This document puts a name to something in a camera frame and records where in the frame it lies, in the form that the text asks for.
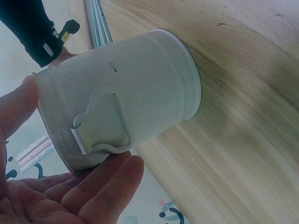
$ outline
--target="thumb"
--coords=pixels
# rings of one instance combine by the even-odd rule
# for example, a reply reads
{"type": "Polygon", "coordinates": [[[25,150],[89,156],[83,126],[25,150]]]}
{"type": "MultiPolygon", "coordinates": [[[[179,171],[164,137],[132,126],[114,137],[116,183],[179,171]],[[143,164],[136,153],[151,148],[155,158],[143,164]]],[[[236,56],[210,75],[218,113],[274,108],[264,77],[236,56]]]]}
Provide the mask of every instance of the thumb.
{"type": "Polygon", "coordinates": [[[0,198],[5,191],[7,152],[5,141],[34,112],[37,107],[35,79],[26,77],[20,87],[0,98],[0,198]]]}

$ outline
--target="white mug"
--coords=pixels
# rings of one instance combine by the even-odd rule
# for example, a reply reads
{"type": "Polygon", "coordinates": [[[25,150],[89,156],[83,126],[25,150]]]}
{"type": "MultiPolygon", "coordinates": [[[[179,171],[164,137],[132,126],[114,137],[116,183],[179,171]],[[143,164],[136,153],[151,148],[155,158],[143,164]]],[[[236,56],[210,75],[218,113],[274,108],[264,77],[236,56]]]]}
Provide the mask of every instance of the white mug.
{"type": "Polygon", "coordinates": [[[198,70],[186,46],[155,29],[34,74],[38,110],[72,173],[149,140],[199,108],[198,70]]]}

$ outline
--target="mug handle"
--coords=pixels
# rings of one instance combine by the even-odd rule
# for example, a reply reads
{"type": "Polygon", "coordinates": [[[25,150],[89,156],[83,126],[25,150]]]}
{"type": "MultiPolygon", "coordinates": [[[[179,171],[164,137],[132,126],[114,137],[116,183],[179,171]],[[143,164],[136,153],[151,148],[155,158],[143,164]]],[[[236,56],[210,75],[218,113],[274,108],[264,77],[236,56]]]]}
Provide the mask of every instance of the mug handle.
{"type": "Polygon", "coordinates": [[[87,106],[87,110],[84,113],[79,114],[75,117],[75,119],[73,121],[73,126],[74,126],[74,128],[71,128],[71,132],[73,133],[73,135],[81,149],[81,152],[84,155],[89,154],[91,152],[96,153],[96,152],[100,152],[100,151],[108,151],[113,154],[121,154],[121,153],[128,151],[129,149],[131,149],[134,146],[132,131],[130,129],[130,125],[128,124],[127,111],[125,110],[125,107],[122,104],[120,94],[117,93],[116,89],[113,87],[103,87],[103,88],[97,90],[90,97],[88,106],[87,106]],[[100,143],[97,145],[93,145],[94,143],[91,142],[90,139],[88,138],[88,136],[86,136],[86,134],[85,134],[85,133],[88,133],[88,131],[86,131],[86,130],[89,128],[88,125],[86,124],[86,121],[96,119],[96,117],[93,118],[93,116],[92,116],[92,114],[96,114],[96,113],[92,113],[92,112],[95,110],[100,110],[100,108],[97,108],[96,102],[98,102],[98,100],[101,96],[106,95],[108,93],[112,93],[116,96],[118,107],[121,112],[121,120],[124,124],[124,127],[125,127],[127,135],[128,135],[128,143],[126,143],[125,145],[123,145],[121,147],[114,147],[107,143],[100,143]]]}

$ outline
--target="hand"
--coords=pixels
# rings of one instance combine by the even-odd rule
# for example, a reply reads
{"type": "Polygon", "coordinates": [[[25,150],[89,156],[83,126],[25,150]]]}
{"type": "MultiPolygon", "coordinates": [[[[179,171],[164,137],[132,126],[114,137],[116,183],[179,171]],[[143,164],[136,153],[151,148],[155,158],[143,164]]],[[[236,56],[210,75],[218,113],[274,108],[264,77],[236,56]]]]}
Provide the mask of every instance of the hand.
{"type": "Polygon", "coordinates": [[[92,171],[6,181],[6,139],[36,109],[37,86],[28,77],[0,98],[0,223],[114,224],[134,195],[143,160],[111,154],[92,171]]]}
{"type": "Polygon", "coordinates": [[[51,62],[50,64],[47,65],[47,67],[51,67],[53,65],[57,65],[61,62],[63,62],[66,59],[69,59],[71,57],[76,56],[75,54],[70,53],[65,47],[62,47],[62,51],[60,52],[60,54],[58,55],[58,57],[51,62]]]}

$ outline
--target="wooden table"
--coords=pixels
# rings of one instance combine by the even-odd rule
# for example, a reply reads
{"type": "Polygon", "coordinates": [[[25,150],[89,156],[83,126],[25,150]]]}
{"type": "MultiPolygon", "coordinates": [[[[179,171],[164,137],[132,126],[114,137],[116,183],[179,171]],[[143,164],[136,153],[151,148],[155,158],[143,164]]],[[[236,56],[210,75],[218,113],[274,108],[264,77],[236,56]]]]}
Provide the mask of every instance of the wooden table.
{"type": "Polygon", "coordinates": [[[299,223],[299,3],[101,0],[114,41],[180,37],[198,113],[137,147],[193,223],[299,223]]]}

